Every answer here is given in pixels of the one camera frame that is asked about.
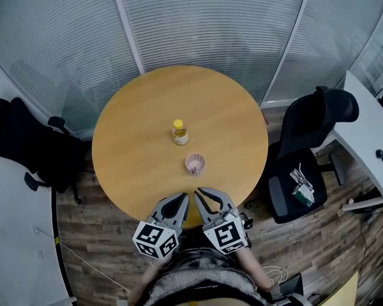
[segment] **bottle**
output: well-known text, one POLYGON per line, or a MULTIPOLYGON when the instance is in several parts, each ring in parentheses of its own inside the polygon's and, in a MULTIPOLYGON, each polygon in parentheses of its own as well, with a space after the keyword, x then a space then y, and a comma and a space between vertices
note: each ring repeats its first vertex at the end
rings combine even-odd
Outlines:
POLYGON ((175 143, 178 145, 184 145, 189 140, 187 129, 183 127, 183 121, 180 119, 176 119, 173 122, 172 134, 175 143))

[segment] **floor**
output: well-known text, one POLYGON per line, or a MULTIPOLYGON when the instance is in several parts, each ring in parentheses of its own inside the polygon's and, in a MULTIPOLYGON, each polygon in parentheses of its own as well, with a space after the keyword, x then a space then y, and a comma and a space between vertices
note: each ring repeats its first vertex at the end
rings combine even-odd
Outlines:
MULTIPOLYGON (((327 296, 355 271, 360 271, 366 239, 357 305, 367 305, 383 287, 383 214, 364 222, 364 215, 341 211, 341 206, 349 198, 368 191, 373 185, 347 152, 335 144, 317 156, 320 164, 327 162, 330 150, 341 157, 349 178, 340 187, 333 173, 324 173, 328 201, 321 209, 288 225, 277 225, 256 190, 249 196, 259 197, 252 203, 252 208, 239 208, 254 218, 254 226, 248 234, 252 251, 260 263, 282 266, 290 276, 301 272, 306 297, 312 293, 327 296)), ((149 263, 146 257, 135 252, 131 241, 138 221, 115 207, 94 174, 83 173, 78 186, 83 205, 74 203, 70 191, 57 196, 60 240, 118 283, 133 288, 149 263)), ((79 305, 115 305, 117 299, 127 299, 128 294, 123 288, 65 248, 63 258, 79 305)), ((276 281, 280 277, 278 272, 270 275, 276 281)))

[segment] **person's arm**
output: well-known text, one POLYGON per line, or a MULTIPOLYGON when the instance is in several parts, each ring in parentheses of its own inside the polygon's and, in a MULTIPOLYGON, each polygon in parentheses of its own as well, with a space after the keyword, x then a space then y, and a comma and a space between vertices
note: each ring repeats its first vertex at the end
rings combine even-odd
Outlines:
POLYGON ((234 252, 238 263, 244 272, 246 272, 255 285, 261 290, 268 291, 272 288, 273 282, 265 273, 260 263, 255 259, 255 256, 247 247, 240 248, 234 252))
POLYGON ((134 306, 139 301, 140 297, 142 297, 143 292, 145 291, 146 286, 152 282, 159 274, 162 268, 169 263, 172 258, 172 253, 167 255, 164 259, 154 259, 145 273, 143 273, 142 278, 137 283, 137 285, 132 289, 129 298, 128 298, 128 306, 134 306))

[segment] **round wooden table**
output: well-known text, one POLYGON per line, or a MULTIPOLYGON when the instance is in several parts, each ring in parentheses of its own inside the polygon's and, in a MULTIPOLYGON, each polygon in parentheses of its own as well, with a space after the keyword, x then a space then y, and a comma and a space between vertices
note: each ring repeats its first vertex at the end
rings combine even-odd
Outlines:
POLYGON ((210 69, 172 66, 115 93, 96 124, 92 154, 100 185, 123 212, 144 221, 160 200, 186 192, 190 207, 183 227, 190 227, 202 224, 194 190, 219 189, 238 206, 259 181, 267 150, 266 123, 246 90, 210 69), (175 119, 188 130, 186 145, 173 141, 175 119), (185 168, 191 153, 206 159, 200 177, 185 168))

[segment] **black office chair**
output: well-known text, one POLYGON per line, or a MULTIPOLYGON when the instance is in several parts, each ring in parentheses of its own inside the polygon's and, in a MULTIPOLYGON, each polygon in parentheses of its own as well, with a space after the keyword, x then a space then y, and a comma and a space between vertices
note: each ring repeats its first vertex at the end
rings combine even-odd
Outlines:
POLYGON ((51 117, 50 126, 38 122, 20 98, 11 102, 0 99, 0 156, 24 165, 37 173, 43 182, 35 180, 28 172, 26 184, 34 191, 38 186, 53 187, 63 193, 71 186, 78 204, 77 173, 84 168, 84 144, 64 128, 65 121, 51 117))
POLYGON ((322 145, 337 122, 353 122, 359 116, 354 96, 346 91, 317 87, 314 94, 299 98, 285 113, 281 140, 272 144, 258 188, 260 196, 269 197, 276 223, 298 219, 323 205, 327 200, 321 171, 335 171, 339 184, 344 171, 335 155, 331 163, 318 165, 310 148, 322 145), (315 202, 307 207, 291 194, 297 182, 290 172, 301 164, 301 171, 313 185, 315 202))

